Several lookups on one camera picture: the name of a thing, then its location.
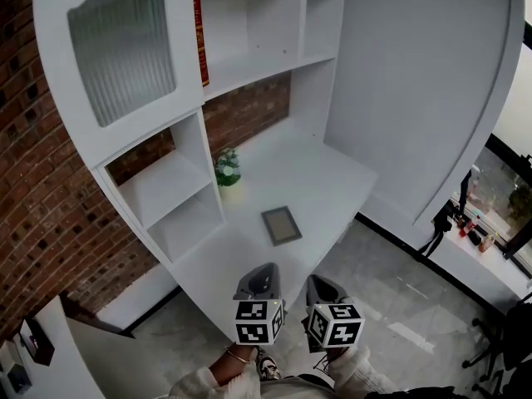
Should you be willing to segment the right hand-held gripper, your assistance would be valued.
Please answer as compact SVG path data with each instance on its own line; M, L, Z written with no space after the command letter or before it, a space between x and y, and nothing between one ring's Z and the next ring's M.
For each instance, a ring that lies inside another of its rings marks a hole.
M347 291L328 278L311 274L307 278L306 335L310 352L355 346L365 318L355 303L343 303Z

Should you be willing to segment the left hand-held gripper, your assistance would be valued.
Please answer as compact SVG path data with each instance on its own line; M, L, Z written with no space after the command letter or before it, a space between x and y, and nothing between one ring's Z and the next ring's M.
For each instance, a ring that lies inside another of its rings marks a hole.
M239 281L234 319L235 342L239 345L273 345L284 325L285 301L276 263L263 264Z

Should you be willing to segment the dark picture frame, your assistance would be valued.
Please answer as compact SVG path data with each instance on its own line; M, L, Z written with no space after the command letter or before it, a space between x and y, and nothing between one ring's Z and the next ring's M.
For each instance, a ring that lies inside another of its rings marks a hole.
M265 211L261 217L273 246L287 244L303 237L288 206Z

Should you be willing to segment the person's right forearm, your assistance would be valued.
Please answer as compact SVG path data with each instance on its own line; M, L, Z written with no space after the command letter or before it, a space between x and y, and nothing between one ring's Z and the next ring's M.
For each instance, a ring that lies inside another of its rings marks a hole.
M341 399L373 399L397 390L394 383L373 368L367 347L328 349L328 373Z

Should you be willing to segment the person's left forearm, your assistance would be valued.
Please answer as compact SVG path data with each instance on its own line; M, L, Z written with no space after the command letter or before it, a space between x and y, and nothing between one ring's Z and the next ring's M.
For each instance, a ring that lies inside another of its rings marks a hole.
M169 399L261 399L253 346L232 344L210 367L182 377L169 392Z

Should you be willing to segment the white desk with shelving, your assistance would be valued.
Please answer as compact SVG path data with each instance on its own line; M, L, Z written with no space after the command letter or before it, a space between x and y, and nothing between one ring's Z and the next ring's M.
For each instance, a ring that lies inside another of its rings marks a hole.
M236 338L238 281L274 262L282 296L292 304L376 181L374 172L323 141L343 3L301 3L301 58L284 71L291 76L288 117L244 137L237 149L241 189L235 201L220 198L202 111L231 91L204 98L199 108L87 167L142 243L230 338ZM261 214L284 206L303 237L273 246Z

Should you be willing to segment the person's left shoe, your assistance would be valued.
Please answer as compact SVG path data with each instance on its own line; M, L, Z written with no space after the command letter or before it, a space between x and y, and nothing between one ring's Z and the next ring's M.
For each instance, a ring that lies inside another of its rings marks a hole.
M267 355L260 355L257 358L257 372L261 382L281 380L281 374L275 360Z

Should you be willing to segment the small green potted plant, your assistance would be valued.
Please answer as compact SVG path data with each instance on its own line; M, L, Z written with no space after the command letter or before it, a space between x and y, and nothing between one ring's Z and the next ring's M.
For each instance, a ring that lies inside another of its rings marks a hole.
M226 148L221 151L214 164L214 173L220 198L227 202L235 201L241 189L240 163L236 150Z

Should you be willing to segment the black hanging bag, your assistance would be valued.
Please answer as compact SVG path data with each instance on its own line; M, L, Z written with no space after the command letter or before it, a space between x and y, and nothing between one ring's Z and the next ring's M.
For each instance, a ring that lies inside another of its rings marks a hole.
M422 246L418 252L428 258L440 245L445 234L452 229L452 217L455 213L455 206L451 199L440 209L437 215L432 220L434 227L434 234L431 239Z

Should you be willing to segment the black upright stand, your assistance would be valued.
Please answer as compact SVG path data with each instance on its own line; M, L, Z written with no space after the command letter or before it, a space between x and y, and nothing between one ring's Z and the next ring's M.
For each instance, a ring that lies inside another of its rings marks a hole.
M465 207L468 196L469 181L472 176L471 170L468 170L464 179L461 181L460 185L460 197L459 197L459 216L462 217L465 215Z

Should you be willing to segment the black office chair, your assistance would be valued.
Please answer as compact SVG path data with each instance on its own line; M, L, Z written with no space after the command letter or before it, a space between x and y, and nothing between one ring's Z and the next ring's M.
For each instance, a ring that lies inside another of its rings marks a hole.
M488 372L471 388L485 399L532 399L532 292L517 302L494 332L480 319L478 327L489 346L474 360L463 361L464 369L490 359Z

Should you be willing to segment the white side table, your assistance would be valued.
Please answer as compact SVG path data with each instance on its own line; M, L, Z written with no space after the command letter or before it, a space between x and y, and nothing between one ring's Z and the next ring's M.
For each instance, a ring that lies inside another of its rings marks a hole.
M35 363L16 344L32 387L17 394L0 373L0 397L5 399L158 399L170 384L155 368L141 343L69 318L60 298L54 298L36 320L55 348L49 367Z

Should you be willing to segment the red hardcover book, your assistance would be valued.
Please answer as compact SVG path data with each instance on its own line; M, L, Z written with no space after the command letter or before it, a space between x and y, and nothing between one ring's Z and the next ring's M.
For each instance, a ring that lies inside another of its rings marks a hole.
M194 3L194 15L195 15L195 32L196 32L196 41L198 47L198 57L199 57L199 70L203 86L209 85L209 71L207 56L204 44L204 29L203 29L203 18L202 18L202 9L201 9L201 0L193 0Z

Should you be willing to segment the white open box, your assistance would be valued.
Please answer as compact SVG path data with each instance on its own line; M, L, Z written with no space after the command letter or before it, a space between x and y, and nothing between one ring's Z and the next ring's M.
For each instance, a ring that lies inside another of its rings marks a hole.
M0 373L17 394L23 395L32 387L16 344L12 341L5 341L0 346Z

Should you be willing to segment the ribbed glass cabinet door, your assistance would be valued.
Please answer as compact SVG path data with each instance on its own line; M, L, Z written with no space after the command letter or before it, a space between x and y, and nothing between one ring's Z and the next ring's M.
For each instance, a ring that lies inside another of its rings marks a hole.
M204 102L193 0L32 0L62 122L93 168Z

